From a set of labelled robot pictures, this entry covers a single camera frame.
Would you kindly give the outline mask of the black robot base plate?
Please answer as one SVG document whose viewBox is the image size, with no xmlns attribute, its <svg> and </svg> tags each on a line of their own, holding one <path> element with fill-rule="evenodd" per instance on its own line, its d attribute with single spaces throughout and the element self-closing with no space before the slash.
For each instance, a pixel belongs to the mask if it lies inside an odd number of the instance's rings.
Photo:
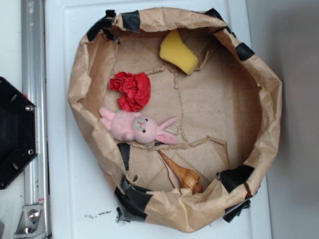
<svg viewBox="0 0 319 239">
<path fill-rule="evenodd" d="M 36 156 L 36 106 L 1 77 L 0 188 L 6 189 Z"/>
</svg>

